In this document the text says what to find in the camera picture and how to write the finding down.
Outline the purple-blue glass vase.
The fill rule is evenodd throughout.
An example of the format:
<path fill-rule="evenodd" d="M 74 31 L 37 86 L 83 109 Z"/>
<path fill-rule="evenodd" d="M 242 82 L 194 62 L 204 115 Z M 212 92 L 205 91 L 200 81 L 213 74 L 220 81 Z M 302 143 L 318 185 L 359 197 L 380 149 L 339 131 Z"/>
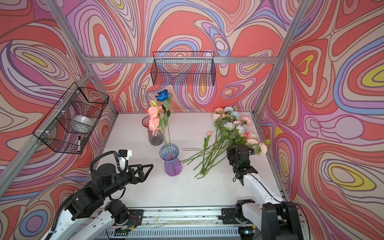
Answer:
<path fill-rule="evenodd" d="M 183 167 L 179 160 L 179 148 L 175 144 L 162 146 L 159 154 L 165 163 L 165 172 L 168 176 L 175 177 L 182 172 Z"/>

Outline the white rose stem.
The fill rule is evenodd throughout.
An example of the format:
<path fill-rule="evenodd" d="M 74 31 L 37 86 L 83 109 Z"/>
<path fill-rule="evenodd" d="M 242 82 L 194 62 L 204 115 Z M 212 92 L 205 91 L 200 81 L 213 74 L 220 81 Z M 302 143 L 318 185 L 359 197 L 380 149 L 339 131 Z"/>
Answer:
<path fill-rule="evenodd" d="M 225 151 L 225 149 L 233 141 L 233 131 L 235 124 L 225 120 L 219 121 L 215 125 L 217 127 L 215 143 L 212 146 L 211 152 L 208 155 L 207 169 L 211 169 L 216 164 L 216 159 Z"/>

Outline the pink carnation stem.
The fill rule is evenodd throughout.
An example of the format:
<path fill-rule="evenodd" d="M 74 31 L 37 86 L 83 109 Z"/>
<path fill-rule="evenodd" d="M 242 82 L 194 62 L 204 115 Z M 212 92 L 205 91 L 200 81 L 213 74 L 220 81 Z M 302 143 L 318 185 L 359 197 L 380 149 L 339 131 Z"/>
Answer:
<path fill-rule="evenodd" d="M 150 107 L 148 108 L 147 112 L 150 117 L 149 128 L 154 132 L 160 131 L 158 129 L 160 120 L 157 118 L 159 112 L 157 108 L 157 101 L 150 101 Z"/>

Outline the blue rose stem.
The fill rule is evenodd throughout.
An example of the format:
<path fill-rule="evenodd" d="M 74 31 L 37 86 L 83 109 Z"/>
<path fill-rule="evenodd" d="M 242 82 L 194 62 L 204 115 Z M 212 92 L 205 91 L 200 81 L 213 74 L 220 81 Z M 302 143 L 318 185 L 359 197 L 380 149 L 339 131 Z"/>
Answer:
<path fill-rule="evenodd" d="M 162 90 L 157 93 L 156 95 L 156 101 L 157 101 L 157 108 L 158 108 L 158 116 L 157 118 L 159 121 L 158 129 L 162 132 L 164 136 L 164 142 L 166 144 L 166 149 L 169 154 L 171 154 L 171 134 L 170 134 L 170 127 L 169 127 L 169 121 L 171 116 L 171 101 L 172 101 L 173 95 L 167 90 Z"/>

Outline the peach peony stem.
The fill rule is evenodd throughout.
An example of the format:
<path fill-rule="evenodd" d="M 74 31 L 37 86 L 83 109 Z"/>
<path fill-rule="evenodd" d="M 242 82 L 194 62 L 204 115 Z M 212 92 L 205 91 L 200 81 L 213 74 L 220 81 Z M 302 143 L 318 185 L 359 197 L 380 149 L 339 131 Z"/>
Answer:
<path fill-rule="evenodd" d="M 259 156 L 264 156 L 268 152 L 268 145 L 271 144 L 270 140 L 261 141 L 256 133 L 246 131 L 242 134 L 245 138 L 245 145 L 254 150 L 254 153 Z"/>

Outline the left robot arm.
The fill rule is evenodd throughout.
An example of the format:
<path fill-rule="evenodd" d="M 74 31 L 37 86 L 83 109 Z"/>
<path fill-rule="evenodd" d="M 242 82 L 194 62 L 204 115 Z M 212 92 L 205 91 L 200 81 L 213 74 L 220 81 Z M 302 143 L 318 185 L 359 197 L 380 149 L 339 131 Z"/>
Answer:
<path fill-rule="evenodd" d="M 117 173 L 114 164 L 103 164 L 91 171 L 91 180 L 70 195 L 59 207 L 51 230 L 44 240 L 93 240 L 113 225 L 123 225 L 130 218 L 133 230 L 141 224 L 130 214 L 127 206 L 112 194 L 125 191 L 126 185 L 143 183 L 154 166 L 131 165 L 124 173 Z"/>

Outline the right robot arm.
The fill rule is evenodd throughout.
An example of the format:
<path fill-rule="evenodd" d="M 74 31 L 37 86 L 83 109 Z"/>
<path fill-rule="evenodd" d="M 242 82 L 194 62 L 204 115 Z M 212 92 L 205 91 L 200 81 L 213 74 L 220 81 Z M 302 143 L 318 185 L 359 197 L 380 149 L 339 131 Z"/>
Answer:
<path fill-rule="evenodd" d="M 252 223 L 264 240 L 303 240 L 298 208 L 264 184 L 251 165 L 250 156 L 254 154 L 255 150 L 246 145 L 227 148 L 227 158 L 235 175 L 233 181 L 238 180 L 254 198 L 238 200 L 231 213 L 222 210 L 223 223 Z"/>

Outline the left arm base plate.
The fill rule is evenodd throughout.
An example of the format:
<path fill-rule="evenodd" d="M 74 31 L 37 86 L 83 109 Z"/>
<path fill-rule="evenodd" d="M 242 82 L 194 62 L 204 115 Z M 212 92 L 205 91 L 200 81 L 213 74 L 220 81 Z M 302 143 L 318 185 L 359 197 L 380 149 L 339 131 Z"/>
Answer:
<path fill-rule="evenodd" d="M 142 224 L 144 210 L 128 209 L 120 213 L 116 218 L 116 225 L 137 227 Z"/>

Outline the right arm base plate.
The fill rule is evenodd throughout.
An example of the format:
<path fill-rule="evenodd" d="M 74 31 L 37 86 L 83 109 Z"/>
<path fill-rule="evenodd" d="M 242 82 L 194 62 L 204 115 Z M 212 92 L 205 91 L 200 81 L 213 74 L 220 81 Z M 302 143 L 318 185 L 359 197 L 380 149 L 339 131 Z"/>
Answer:
<path fill-rule="evenodd" d="M 222 208 L 221 215 L 218 217 L 224 225 L 234 224 L 251 224 L 252 222 L 246 219 L 243 215 L 242 206 L 248 203 L 255 203 L 254 200 L 238 200 L 233 208 Z"/>

